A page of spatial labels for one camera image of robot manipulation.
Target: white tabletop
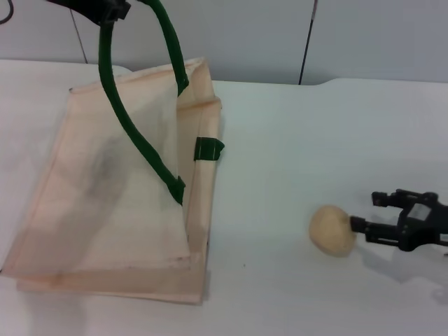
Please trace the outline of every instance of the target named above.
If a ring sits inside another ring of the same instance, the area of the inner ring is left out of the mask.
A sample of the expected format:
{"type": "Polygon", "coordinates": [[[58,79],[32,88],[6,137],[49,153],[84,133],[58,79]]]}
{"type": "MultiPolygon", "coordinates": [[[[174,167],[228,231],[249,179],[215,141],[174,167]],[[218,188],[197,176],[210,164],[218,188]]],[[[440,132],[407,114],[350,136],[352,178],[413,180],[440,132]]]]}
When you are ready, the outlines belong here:
{"type": "MultiPolygon", "coordinates": [[[[96,79],[97,68],[0,61],[0,74],[7,250],[67,90],[96,79]]],[[[19,293],[0,278],[0,335],[445,336],[442,248],[403,253],[360,235],[349,258],[331,258],[310,243],[307,226],[322,204],[396,222],[398,210],[371,205],[372,191],[434,191],[448,203],[448,85],[341,79],[313,87],[215,82],[215,89],[226,148],[204,304],[19,293]]]]}

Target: beige ball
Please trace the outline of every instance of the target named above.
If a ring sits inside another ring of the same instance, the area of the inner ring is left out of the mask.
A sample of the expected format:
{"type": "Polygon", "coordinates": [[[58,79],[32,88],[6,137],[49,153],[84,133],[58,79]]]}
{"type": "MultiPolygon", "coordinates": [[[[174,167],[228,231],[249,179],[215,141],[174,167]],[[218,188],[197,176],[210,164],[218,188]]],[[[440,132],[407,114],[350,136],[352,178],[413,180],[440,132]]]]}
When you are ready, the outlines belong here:
{"type": "Polygon", "coordinates": [[[353,249],[356,235],[351,231],[350,217],[345,211],[325,205],[311,219],[309,238],[322,252],[345,257],[353,249]]]}

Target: green bag handle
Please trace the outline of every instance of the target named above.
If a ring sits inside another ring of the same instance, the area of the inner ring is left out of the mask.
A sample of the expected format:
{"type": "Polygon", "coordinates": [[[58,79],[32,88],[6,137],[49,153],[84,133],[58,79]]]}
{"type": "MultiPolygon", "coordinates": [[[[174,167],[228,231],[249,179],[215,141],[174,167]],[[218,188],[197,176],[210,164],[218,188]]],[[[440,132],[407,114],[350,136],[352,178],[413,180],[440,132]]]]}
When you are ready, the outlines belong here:
{"type": "MultiPolygon", "coordinates": [[[[168,14],[164,9],[160,0],[138,0],[144,4],[150,6],[163,31],[165,41],[167,43],[169,58],[173,65],[174,75],[177,82],[177,95],[179,96],[182,91],[188,86],[188,77],[183,63],[183,56],[179,40],[177,39],[176,32],[168,18],[168,14]]],[[[180,176],[173,176],[170,170],[164,165],[157,151],[152,147],[143,135],[138,131],[132,122],[131,118],[126,112],[120,96],[117,91],[116,83],[113,77],[112,60],[111,60],[111,44],[112,44],[112,32],[115,22],[105,22],[101,24],[99,33],[99,77],[104,91],[110,101],[112,108],[117,115],[120,124],[126,131],[128,137],[132,143],[137,147],[139,152],[148,161],[149,165],[155,170],[157,175],[167,185],[169,192],[173,198],[182,205],[183,191],[185,189],[185,183],[180,176]]]]}

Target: white wall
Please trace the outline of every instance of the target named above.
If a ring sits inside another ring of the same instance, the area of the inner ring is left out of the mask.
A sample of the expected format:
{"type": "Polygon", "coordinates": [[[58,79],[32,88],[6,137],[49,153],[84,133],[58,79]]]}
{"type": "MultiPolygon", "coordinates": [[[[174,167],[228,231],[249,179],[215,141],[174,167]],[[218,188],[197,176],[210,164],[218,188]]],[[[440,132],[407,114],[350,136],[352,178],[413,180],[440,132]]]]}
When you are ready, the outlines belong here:
{"type": "MultiPolygon", "coordinates": [[[[14,16],[0,25],[0,59],[84,62],[70,11],[43,0],[13,0],[14,16]]],[[[0,18],[9,6],[0,0],[0,18]]]]}
{"type": "MultiPolygon", "coordinates": [[[[129,69],[166,64],[157,19],[132,4],[115,24],[113,63],[129,69]]],[[[298,83],[313,0],[162,0],[185,58],[206,56],[214,79],[298,83]]],[[[76,14],[87,60],[97,62],[99,28],[76,14]]]]}
{"type": "Polygon", "coordinates": [[[447,0],[319,0],[304,84],[448,82],[447,0]]]}

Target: green strap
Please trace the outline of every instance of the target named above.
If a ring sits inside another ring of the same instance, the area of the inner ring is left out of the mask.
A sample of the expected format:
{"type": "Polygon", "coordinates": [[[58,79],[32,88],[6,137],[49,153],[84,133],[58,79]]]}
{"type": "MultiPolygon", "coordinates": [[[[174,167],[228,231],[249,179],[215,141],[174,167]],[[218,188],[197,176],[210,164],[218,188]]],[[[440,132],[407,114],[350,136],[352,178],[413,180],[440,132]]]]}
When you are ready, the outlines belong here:
{"type": "MultiPolygon", "coordinates": [[[[160,26],[167,42],[168,53],[173,64],[174,75],[176,77],[178,96],[188,86],[188,77],[186,74],[185,66],[183,63],[183,56],[179,40],[177,39],[176,32],[173,25],[169,21],[168,14],[163,8],[159,0],[140,0],[141,2],[149,5],[156,14],[160,26]]],[[[148,161],[150,166],[155,170],[157,175],[167,185],[169,192],[173,198],[182,205],[183,191],[185,189],[185,183],[181,180],[181,177],[177,178],[168,170],[163,164],[157,151],[147,142],[143,135],[138,131],[132,122],[131,118],[126,112],[120,96],[117,91],[115,79],[113,77],[112,60],[111,60],[111,44],[112,44],[112,32],[113,22],[102,24],[99,33],[99,77],[101,84],[103,85],[106,96],[108,97],[112,108],[117,115],[120,124],[131,139],[132,143],[136,146],[143,157],[148,161]]]]}
{"type": "Polygon", "coordinates": [[[179,204],[182,204],[183,190],[185,183],[181,178],[173,174],[165,167],[157,151],[147,142],[143,135],[138,131],[128,116],[120,96],[118,95],[115,79],[112,72],[111,61],[111,42],[112,42],[113,23],[103,24],[99,31],[99,77],[104,91],[117,115],[120,124],[126,131],[132,143],[139,152],[145,157],[146,161],[154,168],[157,175],[167,184],[168,190],[173,198],[179,204]]]}
{"type": "Polygon", "coordinates": [[[195,161],[217,161],[224,149],[224,143],[215,138],[197,138],[195,147],[195,161]]]}
{"type": "Polygon", "coordinates": [[[177,39],[177,34],[174,30],[173,24],[169,20],[168,14],[159,0],[137,1],[143,2],[144,4],[150,6],[159,20],[163,36],[167,42],[169,58],[173,64],[174,75],[177,82],[177,95],[180,96],[182,91],[188,86],[188,77],[185,71],[185,65],[183,63],[181,45],[177,39]]]}

